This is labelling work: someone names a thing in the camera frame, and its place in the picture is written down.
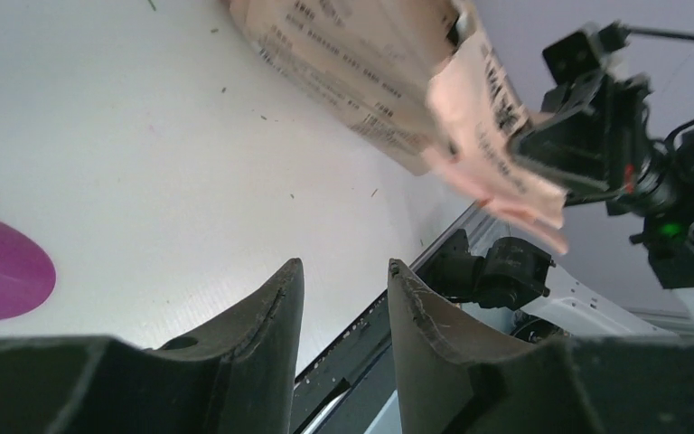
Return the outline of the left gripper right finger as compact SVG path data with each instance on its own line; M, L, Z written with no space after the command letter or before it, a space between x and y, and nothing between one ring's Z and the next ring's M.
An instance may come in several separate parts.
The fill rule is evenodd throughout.
M499 332L389 262L406 433L694 433L694 336Z

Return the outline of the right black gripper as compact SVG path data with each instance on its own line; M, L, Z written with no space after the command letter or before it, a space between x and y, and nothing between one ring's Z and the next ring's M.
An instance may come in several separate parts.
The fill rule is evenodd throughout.
M543 60L555 86L537 117L511 137L521 167L571 191L578 202L603 202L610 215L678 213L689 187L647 124L651 78L623 70L627 45L617 24L586 24L552 43Z

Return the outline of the pink cat litter bag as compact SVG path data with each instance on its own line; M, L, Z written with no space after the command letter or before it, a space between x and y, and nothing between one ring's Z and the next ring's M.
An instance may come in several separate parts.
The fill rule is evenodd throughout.
M229 1L276 71L414 175L566 253L564 188L520 167L525 107L470 1Z

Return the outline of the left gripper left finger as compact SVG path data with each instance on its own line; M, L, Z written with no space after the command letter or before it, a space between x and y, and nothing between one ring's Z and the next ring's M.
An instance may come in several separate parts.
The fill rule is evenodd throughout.
M304 289L291 259L157 349L103 335L0 338L0 433L286 433Z

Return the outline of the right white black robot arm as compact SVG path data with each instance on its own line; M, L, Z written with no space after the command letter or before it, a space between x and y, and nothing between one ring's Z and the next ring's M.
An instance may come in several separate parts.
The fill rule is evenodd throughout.
M424 157L487 212L559 253L567 207L603 203L611 216L641 217L629 241L694 320L694 118L666 137L648 134L649 78L614 73L632 36L694 42L694 33L621 22L582 27L544 49L555 85L531 114L484 32L472 32L428 84L450 148Z

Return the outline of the magenta plastic scoop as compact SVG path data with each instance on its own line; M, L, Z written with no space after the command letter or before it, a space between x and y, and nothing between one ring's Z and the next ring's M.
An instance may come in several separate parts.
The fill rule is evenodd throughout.
M0 320L34 310L49 298L55 284L56 270L46 251L0 222Z

